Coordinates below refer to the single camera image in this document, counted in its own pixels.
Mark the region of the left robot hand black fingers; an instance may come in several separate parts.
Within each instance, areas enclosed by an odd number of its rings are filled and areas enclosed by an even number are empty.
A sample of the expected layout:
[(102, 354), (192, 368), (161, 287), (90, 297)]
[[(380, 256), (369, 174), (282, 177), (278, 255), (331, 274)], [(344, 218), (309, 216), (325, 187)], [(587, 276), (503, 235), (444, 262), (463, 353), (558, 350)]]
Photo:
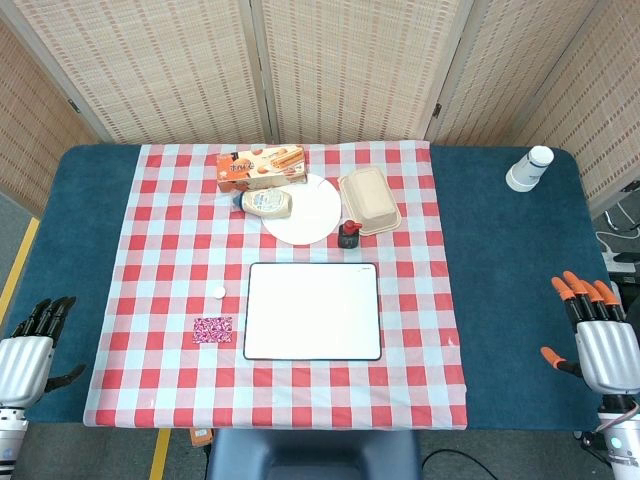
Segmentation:
[(53, 357), (76, 297), (46, 298), (1, 341), (1, 408), (26, 410), (53, 390), (73, 383), (86, 369), (50, 377)]

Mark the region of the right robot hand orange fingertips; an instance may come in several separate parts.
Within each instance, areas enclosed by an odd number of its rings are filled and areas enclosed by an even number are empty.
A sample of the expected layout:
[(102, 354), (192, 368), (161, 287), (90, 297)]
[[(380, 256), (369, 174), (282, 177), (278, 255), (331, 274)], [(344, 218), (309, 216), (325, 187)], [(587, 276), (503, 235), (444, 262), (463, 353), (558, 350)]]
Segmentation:
[(544, 346), (540, 353), (554, 369), (584, 380), (601, 395), (639, 392), (639, 342), (622, 306), (604, 282), (588, 282), (565, 271), (551, 279), (569, 318), (578, 360), (569, 362)]

